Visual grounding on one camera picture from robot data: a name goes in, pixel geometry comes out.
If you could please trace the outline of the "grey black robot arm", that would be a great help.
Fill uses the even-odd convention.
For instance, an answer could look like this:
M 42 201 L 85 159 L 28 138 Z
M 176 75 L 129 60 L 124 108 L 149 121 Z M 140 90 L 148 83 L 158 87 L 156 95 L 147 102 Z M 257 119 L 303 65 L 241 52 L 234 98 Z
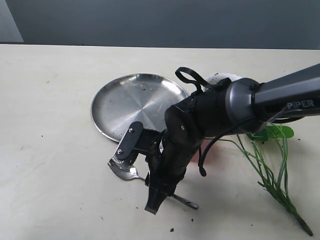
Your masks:
M 195 154 L 200 174 L 207 174 L 203 165 L 208 152 L 201 150 L 205 138 L 216 142 L 226 135 L 258 132 L 267 123 L 293 122 L 320 113 L 319 65 L 266 83 L 246 77 L 209 83 L 187 67 L 178 68 L 175 75 L 196 90 L 165 111 L 165 130 L 133 122 L 108 162 L 110 167 L 128 169 L 138 155 L 145 156 L 149 168 L 145 210 L 152 214 L 174 194 Z

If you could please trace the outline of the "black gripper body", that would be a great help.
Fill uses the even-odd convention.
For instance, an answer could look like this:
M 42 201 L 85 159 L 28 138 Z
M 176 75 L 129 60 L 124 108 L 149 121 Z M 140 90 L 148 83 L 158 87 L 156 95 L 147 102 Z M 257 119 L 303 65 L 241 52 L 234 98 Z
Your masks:
M 203 133 L 197 129 L 140 130 L 136 148 L 146 156 L 149 191 L 173 193 L 202 142 Z

